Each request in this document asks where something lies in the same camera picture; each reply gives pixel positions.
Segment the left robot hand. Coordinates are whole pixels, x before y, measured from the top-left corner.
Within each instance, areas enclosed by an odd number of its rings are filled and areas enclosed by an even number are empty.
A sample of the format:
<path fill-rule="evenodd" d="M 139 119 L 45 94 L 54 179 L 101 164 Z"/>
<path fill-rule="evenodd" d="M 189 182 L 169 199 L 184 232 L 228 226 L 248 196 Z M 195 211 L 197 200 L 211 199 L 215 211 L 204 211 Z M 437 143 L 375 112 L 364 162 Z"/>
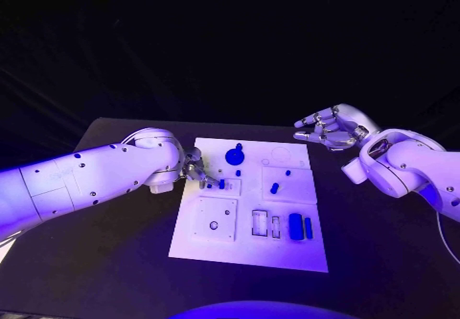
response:
<path fill-rule="evenodd" d="M 198 147 L 185 151 L 185 163 L 182 166 L 182 175 L 188 180 L 198 181 L 204 189 L 208 185 L 220 186 L 221 181 L 212 178 L 205 171 L 202 151 Z"/>

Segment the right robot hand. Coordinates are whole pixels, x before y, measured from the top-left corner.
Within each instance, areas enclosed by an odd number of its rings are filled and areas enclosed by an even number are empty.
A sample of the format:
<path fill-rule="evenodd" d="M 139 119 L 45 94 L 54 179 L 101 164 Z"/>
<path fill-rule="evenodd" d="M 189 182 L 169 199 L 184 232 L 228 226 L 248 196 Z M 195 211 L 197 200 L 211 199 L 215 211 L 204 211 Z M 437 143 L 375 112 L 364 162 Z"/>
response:
<path fill-rule="evenodd" d="M 371 117 L 349 104 L 338 104 L 295 123 L 296 128 L 313 126 L 312 132 L 296 132 L 297 140 L 322 144 L 332 152 L 361 148 L 383 132 Z"/>

